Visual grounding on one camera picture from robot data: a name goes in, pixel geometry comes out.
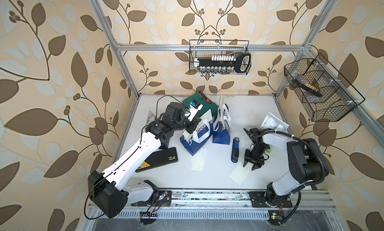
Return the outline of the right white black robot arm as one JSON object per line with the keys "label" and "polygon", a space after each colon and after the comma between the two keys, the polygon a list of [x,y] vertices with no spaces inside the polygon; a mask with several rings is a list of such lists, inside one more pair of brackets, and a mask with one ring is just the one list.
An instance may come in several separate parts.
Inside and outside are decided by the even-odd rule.
{"label": "right white black robot arm", "polygon": [[254,191],[249,197],[254,208],[291,208],[290,195],[305,187],[322,183],[329,175],[329,167],[312,138],[300,139],[288,133],[267,129],[244,129],[252,141],[251,149],[245,151],[245,167],[251,163],[252,170],[262,168],[269,159],[266,150],[275,146],[287,153],[289,171],[278,180],[269,183],[265,191]]}

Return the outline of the black socket tool set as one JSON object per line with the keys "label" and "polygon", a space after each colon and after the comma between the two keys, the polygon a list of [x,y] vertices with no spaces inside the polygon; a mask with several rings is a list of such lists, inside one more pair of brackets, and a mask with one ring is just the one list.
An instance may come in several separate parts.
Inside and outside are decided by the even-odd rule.
{"label": "black socket tool set", "polygon": [[251,66],[251,53],[234,55],[212,55],[206,58],[194,58],[191,65],[203,74],[247,75]]}

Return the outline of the white receipt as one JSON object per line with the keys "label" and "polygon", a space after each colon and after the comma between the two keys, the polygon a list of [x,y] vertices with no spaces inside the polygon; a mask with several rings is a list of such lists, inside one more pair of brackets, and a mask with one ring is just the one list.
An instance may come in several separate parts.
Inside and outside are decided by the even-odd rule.
{"label": "white receipt", "polygon": [[238,185],[241,185],[248,174],[251,172],[251,169],[252,165],[250,163],[248,163],[246,166],[243,166],[243,164],[239,163],[231,173],[230,178]]}
{"label": "white receipt", "polygon": [[205,160],[206,160],[207,149],[200,149],[194,156],[191,158],[191,170],[193,171],[204,171]]}

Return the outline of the green plastic tool case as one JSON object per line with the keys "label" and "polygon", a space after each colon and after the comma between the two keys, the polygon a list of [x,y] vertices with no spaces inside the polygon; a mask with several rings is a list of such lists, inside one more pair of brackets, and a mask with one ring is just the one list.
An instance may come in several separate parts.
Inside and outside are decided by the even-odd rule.
{"label": "green plastic tool case", "polygon": [[205,102],[201,98],[201,96],[199,95],[199,92],[196,92],[192,96],[184,99],[182,101],[182,104],[185,107],[189,107],[190,106],[190,102],[193,101],[194,99],[203,105],[202,109],[197,113],[198,117],[203,116],[208,110],[211,111],[212,117],[216,117],[217,116],[218,108],[219,108],[218,105],[216,103],[214,103],[211,99],[210,99],[211,103]]}

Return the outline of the dark object in right basket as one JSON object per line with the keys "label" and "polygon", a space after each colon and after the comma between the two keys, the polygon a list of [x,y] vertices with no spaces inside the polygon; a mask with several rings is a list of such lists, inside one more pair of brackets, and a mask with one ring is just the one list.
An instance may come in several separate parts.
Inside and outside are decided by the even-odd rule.
{"label": "dark object in right basket", "polygon": [[309,97],[322,97],[323,95],[320,93],[319,89],[309,84],[305,79],[297,79],[293,80],[294,87],[297,92],[301,96],[309,96]]}

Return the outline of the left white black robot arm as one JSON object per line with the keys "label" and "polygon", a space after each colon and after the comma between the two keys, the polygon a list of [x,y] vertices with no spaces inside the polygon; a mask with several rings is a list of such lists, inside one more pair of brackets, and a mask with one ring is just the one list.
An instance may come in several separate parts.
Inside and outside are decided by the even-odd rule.
{"label": "left white black robot arm", "polygon": [[175,131],[186,130],[192,134],[201,119],[197,113],[203,105],[193,100],[188,107],[171,102],[164,113],[144,126],[139,140],[116,162],[102,172],[93,171],[88,177],[91,200],[108,218],[117,216],[126,205],[148,202],[151,205],[162,200],[159,189],[150,181],[134,186],[127,182],[139,166],[165,142]]}

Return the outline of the black flat box yellow label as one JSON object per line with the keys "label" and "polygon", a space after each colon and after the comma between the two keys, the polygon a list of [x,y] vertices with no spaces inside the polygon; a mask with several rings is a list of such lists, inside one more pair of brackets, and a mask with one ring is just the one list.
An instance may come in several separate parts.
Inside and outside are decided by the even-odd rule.
{"label": "black flat box yellow label", "polygon": [[135,172],[139,173],[176,162],[178,162],[178,154],[175,147],[162,149],[153,152],[149,157],[147,157]]}

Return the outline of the green white bag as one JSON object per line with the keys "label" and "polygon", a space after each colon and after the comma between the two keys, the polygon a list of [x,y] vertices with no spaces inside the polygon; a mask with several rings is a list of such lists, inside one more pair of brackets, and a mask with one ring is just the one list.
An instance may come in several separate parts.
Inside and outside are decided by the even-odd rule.
{"label": "green white bag", "polygon": [[288,128],[289,128],[289,125],[287,123],[277,118],[271,112],[267,114],[267,116],[265,117],[264,121],[260,126],[261,130],[272,129],[272,130],[277,130],[281,132],[287,132]]}

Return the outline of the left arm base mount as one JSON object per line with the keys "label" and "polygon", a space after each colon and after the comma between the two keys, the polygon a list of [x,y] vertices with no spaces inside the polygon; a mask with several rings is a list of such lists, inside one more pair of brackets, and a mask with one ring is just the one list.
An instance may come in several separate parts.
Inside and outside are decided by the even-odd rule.
{"label": "left arm base mount", "polygon": [[159,187],[154,185],[149,180],[144,180],[142,183],[139,183],[138,186],[139,198],[141,198],[141,200],[133,202],[131,206],[149,207],[150,205],[154,205],[155,202],[161,202],[162,206],[165,207],[169,207],[171,205],[173,194],[171,190],[160,190]]}

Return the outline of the blue black stapler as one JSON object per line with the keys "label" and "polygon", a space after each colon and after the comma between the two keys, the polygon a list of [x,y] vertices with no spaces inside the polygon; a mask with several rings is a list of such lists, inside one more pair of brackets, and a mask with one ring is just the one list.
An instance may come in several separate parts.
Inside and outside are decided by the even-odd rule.
{"label": "blue black stapler", "polygon": [[237,163],[239,160],[239,153],[240,153],[239,144],[240,144],[239,138],[235,137],[233,139],[233,146],[232,146],[232,153],[231,153],[231,161],[233,163]]}

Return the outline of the blue white bag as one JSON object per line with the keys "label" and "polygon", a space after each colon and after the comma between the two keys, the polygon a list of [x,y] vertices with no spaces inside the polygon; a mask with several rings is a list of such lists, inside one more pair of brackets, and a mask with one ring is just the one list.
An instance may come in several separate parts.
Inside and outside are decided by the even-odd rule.
{"label": "blue white bag", "polygon": [[212,111],[209,109],[201,116],[201,121],[192,134],[187,131],[183,132],[180,142],[187,152],[194,156],[209,140],[213,131],[213,116]]}
{"label": "blue white bag", "polygon": [[213,131],[213,143],[229,145],[231,142],[232,118],[229,107],[223,96],[220,97],[218,113],[215,118]]}

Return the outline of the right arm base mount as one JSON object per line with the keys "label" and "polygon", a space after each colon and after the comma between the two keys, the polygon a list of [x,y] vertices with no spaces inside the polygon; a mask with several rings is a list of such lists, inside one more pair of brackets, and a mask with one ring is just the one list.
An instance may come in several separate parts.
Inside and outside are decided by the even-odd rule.
{"label": "right arm base mount", "polygon": [[267,185],[265,191],[249,192],[253,208],[292,208],[290,196],[278,196],[273,189],[272,183]]}

